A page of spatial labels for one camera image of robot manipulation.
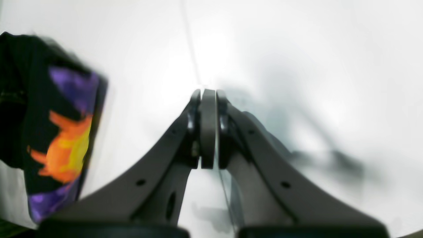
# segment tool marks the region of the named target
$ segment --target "white wall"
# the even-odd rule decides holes
[[[418,0],[6,0],[0,30],[49,36],[109,79],[84,195],[145,154],[203,84],[311,157],[298,167],[306,176],[400,236],[423,224],[422,12]],[[331,169],[333,151],[362,171]],[[197,173],[181,224],[205,237],[216,229],[193,203],[225,204],[216,174]],[[198,181],[215,186],[210,201]]]

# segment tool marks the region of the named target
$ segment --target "purple pattern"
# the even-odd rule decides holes
[[[73,183],[46,193],[28,196],[31,218],[35,223],[68,206],[76,200],[79,178]]]
[[[81,114],[93,114],[99,78],[82,75],[67,68],[50,67],[50,77],[62,95]],[[30,213],[35,223],[76,200],[79,178],[51,192],[28,195]]]
[[[50,67],[50,77],[62,95],[81,113],[94,113],[99,77],[83,75],[67,68]]]

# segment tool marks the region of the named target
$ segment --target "metal arm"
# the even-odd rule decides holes
[[[202,168],[213,167],[217,136],[219,168],[238,185],[238,237],[388,237],[381,223],[328,195],[285,162],[263,128],[232,106],[223,91],[206,90],[201,100],[196,90],[141,160],[44,221],[38,234],[189,237],[177,227],[188,175],[199,157]]]

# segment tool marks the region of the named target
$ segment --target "mounting hole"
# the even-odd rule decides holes
[[[136,184],[137,186],[143,186],[145,183],[146,183],[146,181],[145,181],[144,179],[140,179],[140,180],[138,180],[135,184]]]
[[[166,207],[166,219],[170,221],[170,218],[172,217],[173,209],[175,207],[175,201],[176,201],[176,192],[173,192],[168,201],[168,206]]]
[[[290,188],[291,187],[291,184],[288,183],[288,182],[285,182],[285,181],[281,182],[280,185],[284,188]]]

